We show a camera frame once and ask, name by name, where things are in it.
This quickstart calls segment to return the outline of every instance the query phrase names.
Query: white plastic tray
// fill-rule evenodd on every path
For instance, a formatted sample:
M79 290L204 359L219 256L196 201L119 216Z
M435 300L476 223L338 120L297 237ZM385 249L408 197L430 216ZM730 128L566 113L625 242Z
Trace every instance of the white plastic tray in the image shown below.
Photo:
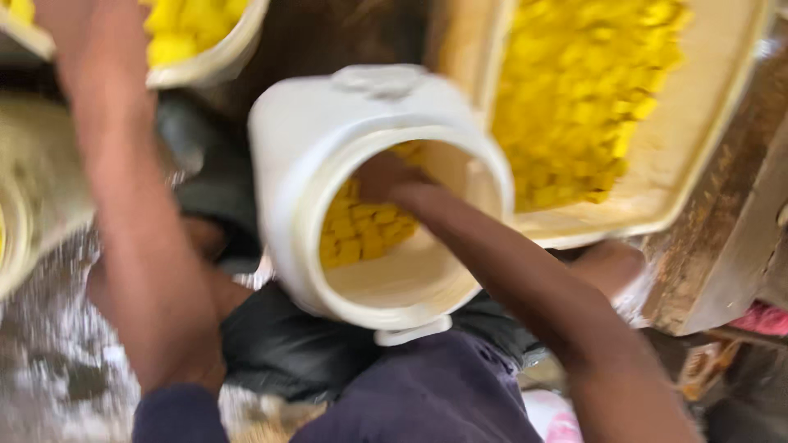
M681 213L749 84L773 0L687 0L696 14L682 33L687 62L671 74L654 114L632 141L630 172L600 205L579 203L515 217L545 248L654 233ZM514 0L455 0L444 6L437 68L470 96L488 125Z

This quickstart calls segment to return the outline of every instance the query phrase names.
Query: hand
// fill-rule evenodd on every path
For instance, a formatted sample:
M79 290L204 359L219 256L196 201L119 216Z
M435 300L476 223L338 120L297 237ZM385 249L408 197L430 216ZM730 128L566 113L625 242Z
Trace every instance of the hand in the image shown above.
M359 198L368 203L394 203L411 184L433 184L421 168L409 166L392 152L370 158L355 173Z
M37 24L57 47L61 85L77 125L103 128L104 122L133 116L152 127L145 12L136 0L35 0L35 6Z

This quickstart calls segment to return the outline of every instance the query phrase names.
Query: pink cloth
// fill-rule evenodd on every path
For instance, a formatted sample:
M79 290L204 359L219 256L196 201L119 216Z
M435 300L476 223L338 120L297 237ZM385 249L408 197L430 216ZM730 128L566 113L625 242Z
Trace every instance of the pink cloth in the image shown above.
M756 301L744 317L728 323L734 328L744 329L763 335L788 335L788 312L770 304Z

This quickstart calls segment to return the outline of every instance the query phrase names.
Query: container rim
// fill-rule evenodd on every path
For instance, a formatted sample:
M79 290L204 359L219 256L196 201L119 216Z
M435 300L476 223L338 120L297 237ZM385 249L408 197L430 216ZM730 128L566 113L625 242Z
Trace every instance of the container rim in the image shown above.
M384 129L360 136L338 147L334 155L327 160L323 171L322 180L312 180L305 189L302 199L312 202L299 208L301 225L293 225L293 246L299 261L304 263L309 275L309 284L325 303L333 315L341 320L362 326L367 329L402 330L418 328L431 322L441 315L450 314L465 305L478 292L480 286L468 270L463 269L462 277L452 285L467 286L466 294L457 300L446 311L430 311L420 305L396 308L367 307L362 304L345 299L337 293L328 283L322 268L318 248L322 234L322 223L325 212L333 200L334 195L341 185L350 177L366 160L398 143L411 140L434 140L451 144L473 158L478 159L491 173L495 182L496 192L500 196L501 208L499 218L507 219L511 214L513 202L507 183L508 177L498 170L500 166L491 162L489 158L479 156L472 148L475 144L491 143L478 135L464 132L457 128L443 125L425 125L413 128Z
M22 189L10 180L0 181L0 224L5 232L0 251L0 300L13 291L35 265L28 260L34 230L30 214L31 208Z

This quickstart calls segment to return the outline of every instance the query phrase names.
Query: jar handle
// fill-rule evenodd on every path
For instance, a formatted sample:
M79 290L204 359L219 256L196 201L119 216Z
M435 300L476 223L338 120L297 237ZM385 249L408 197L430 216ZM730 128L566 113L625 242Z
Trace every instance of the jar handle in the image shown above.
M398 331L377 331L375 333L375 343L378 346L391 348L406 344L409 341L417 340L422 337L442 333L452 328L452 318L443 315L432 323L412 329L402 329Z

